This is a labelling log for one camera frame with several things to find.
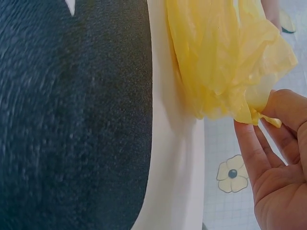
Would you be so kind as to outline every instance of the finger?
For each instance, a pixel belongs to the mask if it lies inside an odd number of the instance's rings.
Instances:
[[[235,121],[235,131],[250,183],[255,182],[271,168],[269,160],[259,143],[253,125]]]
[[[307,98],[291,90],[271,92],[262,114],[280,119],[286,126],[297,132],[307,121]]]
[[[297,139],[285,125],[276,128],[265,120],[261,120],[263,126],[275,142],[282,156],[288,164],[297,164],[300,161],[300,153]]]
[[[261,129],[258,126],[254,126],[254,130],[272,168],[284,167],[284,162],[273,152],[272,148],[270,147],[270,144],[268,143],[268,140],[265,138]]]

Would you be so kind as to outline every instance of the flower design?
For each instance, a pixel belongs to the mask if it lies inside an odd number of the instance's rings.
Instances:
[[[248,186],[248,172],[241,155],[236,155],[219,167],[216,179],[218,187],[226,193],[239,192]]]

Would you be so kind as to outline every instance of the hand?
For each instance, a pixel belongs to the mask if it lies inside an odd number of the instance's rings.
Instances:
[[[262,121],[288,165],[272,151],[257,126],[235,122],[236,136],[254,194],[262,230],[307,229],[307,98],[289,90],[271,92]]]

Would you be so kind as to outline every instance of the plastic bag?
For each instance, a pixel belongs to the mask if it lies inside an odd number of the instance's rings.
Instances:
[[[166,0],[186,99],[202,119],[257,125],[274,84],[297,64],[260,0]]]

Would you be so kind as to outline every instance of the person's hand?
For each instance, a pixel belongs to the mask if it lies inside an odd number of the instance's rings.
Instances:
[[[271,92],[262,113],[283,123],[275,128],[263,121],[287,165],[272,151],[259,127],[235,122],[257,221],[262,230],[306,230],[307,98],[289,90]]]

